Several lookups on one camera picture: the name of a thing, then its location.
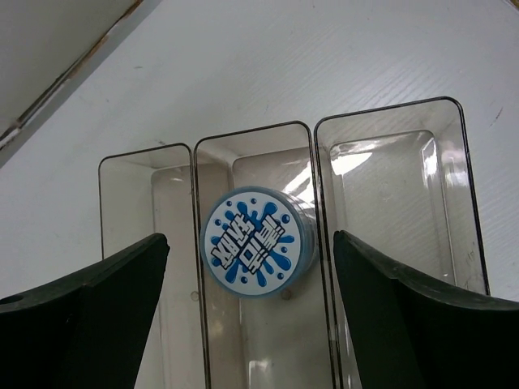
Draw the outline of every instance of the blue and white label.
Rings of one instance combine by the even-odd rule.
[[[302,221],[282,194],[235,190],[212,210],[201,252],[224,288],[259,297],[291,280],[302,254]]]

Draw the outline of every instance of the small plastic jar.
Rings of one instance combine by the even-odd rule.
[[[202,226],[204,264],[222,288],[240,297],[278,293],[319,255],[313,211],[276,190],[232,190],[217,201]]]

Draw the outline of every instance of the white wall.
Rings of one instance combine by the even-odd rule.
[[[134,2],[0,2],[0,134]]]
[[[496,0],[164,0],[2,168],[0,297],[101,257],[104,156],[450,95],[492,292],[519,300],[518,63],[519,14]]]

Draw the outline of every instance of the clear plastic tray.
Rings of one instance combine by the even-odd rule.
[[[135,388],[202,388],[191,151],[183,144],[105,158],[99,166],[103,258],[150,233],[171,247]]]
[[[300,122],[202,139],[195,148],[199,223],[226,192],[279,190],[315,211],[311,135]],[[208,387],[335,387],[326,274],[321,263],[271,297],[239,298],[201,274]]]
[[[346,230],[440,280],[488,293],[461,106],[418,101],[315,128],[327,255]],[[361,387],[337,293],[345,387]]]
[[[153,232],[171,246],[137,388],[360,388],[331,264],[329,238],[339,229],[427,274],[488,293],[456,101],[325,118],[314,145],[312,153],[306,125],[290,122],[202,139],[194,161],[186,145],[175,144],[101,162],[103,257]],[[214,203],[244,186],[309,204],[317,221],[320,260],[269,297],[225,291],[199,257],[199,229]]]

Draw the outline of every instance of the blue splash graphic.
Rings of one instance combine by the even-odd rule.
[[[254,199],[254,198],[250,199],[250,204],[256,204],[256,203],[257,203],[256,199]],[[232,207],[233,202],[228,200],[225,203],[225,205],[227,207]],[[261,212],[260,217],[258,217],[257,211],[249,212],[249,206],[247,205],[247,203],[245,203],[243,201],[237,202],[236,208],[238,209],[239,213],[241,213],[242,215],[245,216],[244,220],[246,222],[250,221],[254,225],[255,229],[254,229],[254,232],[251,234],[251,236],[254,235],[255,232],[261,231],[261,229],[263,228],[263,222],[264,222],[264,219],[266,216],[271,216],[278,225],[281,225],[281,223],[288,224],[291,220],[291,217],[287,214],[280,215],[276,218],[275,214],[277,213],[278,208],[277,208],[277,205],[272,202],[267,202],[264,205],[264,208],[263,208],[263,211]],[[231,221],[234,220],[235,214],[233,211],[228,209],[227,211],[225,211],[224,216],[229,221],[228,223],[226,223],[226,222],[222,223],[222,221],[220,219],[216,219],[216,220],[214,220],[214,224],[216,226],[220,227],[223,231],[226,231],[229,228],[229,224],[231,223]],[[218,244],[218,242],[220,241],[220,239],[221,239],[220,237],[211,237],[211,243],[214,246],[216,246]],[[290,251],[290,243],[294,243],[294,242],[295,242],[294,236],[289,235],[289,234],[282,235],[277,240],[277,244],[274,245],[274,247],[268,252],[267,258],[265,258],[263,260],[263,262],[261,263],[261,267],[255,272],[255,277],[253,277],[253,278],[246,277],[246,276],[238,277],[239,270],[241,270],[242,274],[244,275],[244,274],[249,273],[249,269],[247,268],[245,263],[243,263],[238,258],[238,255],[237,255],[236,258],[233,259],[233,262],[230,264],[230,266],[225,271],[225,280],[229,284],[233,284],[239,278],[239,280],[242,284],[246,284],[249,281],[252,281],[255,279],[257,281],[258,285],[260,287],[264,288],[267,286],[268,280],[265,277],[263,271],[266,271],[269,275],[276,274],[276,278],[278,280],[283,280],[285,278],[285,274],[283,273],[283,271],[289,271],[290,268],[292,267],[292,262],[290,261],[290,259],[283,254],[287,254]],[[282,246],[281,248],[278,248],[278,243],[282,243],[284,245],[288,244],[289,247]],[[278,250],[280,250],[281,253],[283,253],[283,254],[276,252],[274,250],[276,248],[278,248]],[[211,259],[211,264],[214,267],[222,266],[221,260],[216,257],[213,257]]]

